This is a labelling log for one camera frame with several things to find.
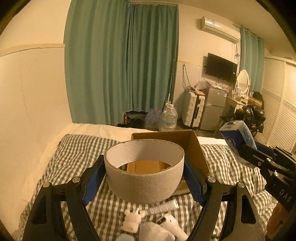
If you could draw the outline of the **white plush toy figure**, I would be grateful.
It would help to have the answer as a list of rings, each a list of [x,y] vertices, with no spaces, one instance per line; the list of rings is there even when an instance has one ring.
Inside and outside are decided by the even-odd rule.
[[[126,209],[124,211],[125,218],[122,222],[122,226],[120,227],[122,231],[129,233],[137,233],[139,229],[139,225],[144,218],[144,213],[141,213],[140,209],[137,208],[134,212]]]

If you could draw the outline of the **white air conditioner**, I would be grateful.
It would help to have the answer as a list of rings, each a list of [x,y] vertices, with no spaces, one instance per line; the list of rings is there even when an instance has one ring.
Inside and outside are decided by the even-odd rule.
[[[236,30],[210,18],[201,18],[201,30],[229,40],[233,43],[239,43],[241,35]]]

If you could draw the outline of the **black wall television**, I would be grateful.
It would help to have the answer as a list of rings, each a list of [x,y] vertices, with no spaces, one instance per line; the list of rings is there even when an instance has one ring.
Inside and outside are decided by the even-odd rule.
[[[238,65],[220,56],[208,53],[206,74],[234,83]]]

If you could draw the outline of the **white suitcase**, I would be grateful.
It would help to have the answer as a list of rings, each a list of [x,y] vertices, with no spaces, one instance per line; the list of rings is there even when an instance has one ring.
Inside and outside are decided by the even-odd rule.
[[[182,112],[183,124],[189,128],[199,126],[205,103],[205,94],[201,91],[187,92],[185,94]]]

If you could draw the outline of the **brown cardboard box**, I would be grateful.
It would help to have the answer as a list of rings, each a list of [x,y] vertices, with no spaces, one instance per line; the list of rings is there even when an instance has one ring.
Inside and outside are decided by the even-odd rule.
[[[210,174],[194,131],[133,133],[131,142],[139,146],[132,146],[133,157],[126,171],[150,176],[154,193],[180,195],[189,192],[183,180],[185,161],[190,161],[205,175]]]

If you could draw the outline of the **black basket by curtain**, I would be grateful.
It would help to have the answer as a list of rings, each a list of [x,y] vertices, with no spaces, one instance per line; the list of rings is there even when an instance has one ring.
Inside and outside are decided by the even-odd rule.
[[[117,127],[121,128],[144,128],[145,118],[147,112],[145,111],[129,111],[123,115],[122,123],[118,123]]]

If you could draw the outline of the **white earbuds case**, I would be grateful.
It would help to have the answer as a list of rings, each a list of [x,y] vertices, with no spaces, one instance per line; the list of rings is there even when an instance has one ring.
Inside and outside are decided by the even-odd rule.
[[[177,241],[185,241],[188,239],[188,235],[180,228],[177,220],[171,214],[165,214],[160,217],[156,224],[160,225],[162,228],[172,233]]]

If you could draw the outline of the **grey checkered bed cover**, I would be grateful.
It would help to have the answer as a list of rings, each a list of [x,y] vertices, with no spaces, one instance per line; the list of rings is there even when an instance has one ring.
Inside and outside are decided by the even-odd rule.
[[[71,178],[81,175],[86,168],[91,167],[100,155],[115,144],[115,140],[108,138],[65,135],[60,140],[30,201],[21,214],[19,227],[13,234],[14,238],[22,240],[29,213],[45,182],[48,181],[54,185],[67,183]],[[198,143],[193,145],[193,155],[199,162],[206,162],[210,176],[220,183],[229,185],[240,181],[245,183],[257,208],[261,224],[267,225],[277,202],[265,190],[266,182],[258,169],[250,169],[238,163],[227,144],[222,140],[211,144],[204,138],[199,138]],[[179,225],[186,232],[193,229],[201,212],[201,206],[189,193],[175,194],[176,179],[172,175],[159,174],[156,177],[152,175],[144,177],[130,174],[124,186],[123,193],[128,197],[142,196],[143,200],[151,199],[153,205],[164,203],[165,199],[158,199],[157,195],[162,191],[168,192],[169,198],[179,204],[179,210],[173,211],[173,216]],[[120,199],[112,193],[108,182],[104,180],[94,201],[88,204],[87,211],[99,237],[102,240],[115,240],[120,233],[120,221],[123,219],[124,210],[148,207],[147,203],[130,203]]]

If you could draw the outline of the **white tape roll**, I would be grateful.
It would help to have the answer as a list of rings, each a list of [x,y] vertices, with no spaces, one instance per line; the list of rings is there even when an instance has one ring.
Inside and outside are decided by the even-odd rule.
[[[109,188],[119,198],[153,204],[171,197],[182,179],[185,152],[165,140],[119,143],[104,154]]]

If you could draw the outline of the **white dressing table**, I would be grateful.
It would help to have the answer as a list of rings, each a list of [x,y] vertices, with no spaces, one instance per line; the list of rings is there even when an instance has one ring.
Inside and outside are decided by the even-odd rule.
[[[254,106],[258,106],[258,107],[262,107],[263,105],[263,101],[258,100],[254,97],[251,96],[247,96],[247,97],[243,97],[243,98],[232,98],[232,97],[227,97],[226,98],[226,102],[225,102],[225,106],[224,109],[222,111],[221,116],[219,116],[219,120],[218,120],[218,124],[216,126],[215,132],[214,132],[214,136],[218,136],[218,130],[219,128],[225,124],[228,121],[233,120],[234,118],[234,113],[238,110],[243,108],[244,106],[247,105],[254,105]]]

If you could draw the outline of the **green curtain left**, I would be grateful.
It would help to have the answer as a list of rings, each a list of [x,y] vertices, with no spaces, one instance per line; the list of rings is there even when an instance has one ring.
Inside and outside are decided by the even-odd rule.
[[[114,126],[128,111],[163,109],[173,97],[177,5],[72,1],[64,43],[74,123]]]

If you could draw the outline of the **silver mini fridge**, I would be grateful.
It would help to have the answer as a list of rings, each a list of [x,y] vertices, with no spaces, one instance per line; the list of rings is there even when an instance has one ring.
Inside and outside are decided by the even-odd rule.
[[[223,89],[208,87],[206,89],[206,100],[203,108],[200,129],[214,131],[220,116],[223,113],[227,92]]]

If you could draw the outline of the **blue tissue pack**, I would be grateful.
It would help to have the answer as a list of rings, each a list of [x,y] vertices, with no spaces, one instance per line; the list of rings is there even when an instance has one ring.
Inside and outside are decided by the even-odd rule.
[[[240,157],[238,152],[239,147],[244,144],[255,150],[257,149],[254,138],[246,123],[242,120],[232,120],[222,125],[219,131],[232,151],[236,161],[241,165],[254,169],[255,166]]]

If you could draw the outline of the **white louvered wardrobe doors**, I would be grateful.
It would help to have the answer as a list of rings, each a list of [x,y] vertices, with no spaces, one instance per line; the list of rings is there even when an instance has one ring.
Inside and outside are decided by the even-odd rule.
[[[265,57],[261,94],[266,120],[256,140],[295,153],[295,61]]]

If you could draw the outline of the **white cream tube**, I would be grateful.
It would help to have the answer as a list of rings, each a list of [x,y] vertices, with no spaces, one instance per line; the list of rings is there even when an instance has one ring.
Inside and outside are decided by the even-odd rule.
[[[166,203],[154,206],[154,207],[150,207],[145,210],[141,210],[139,212],[139,214],[142,217],[146,217],[146,216],[169,212],[169,211],[175,210],[175,209],[179,209],[179,204],[176,200],[171,200],[169,202],[166,202]]]

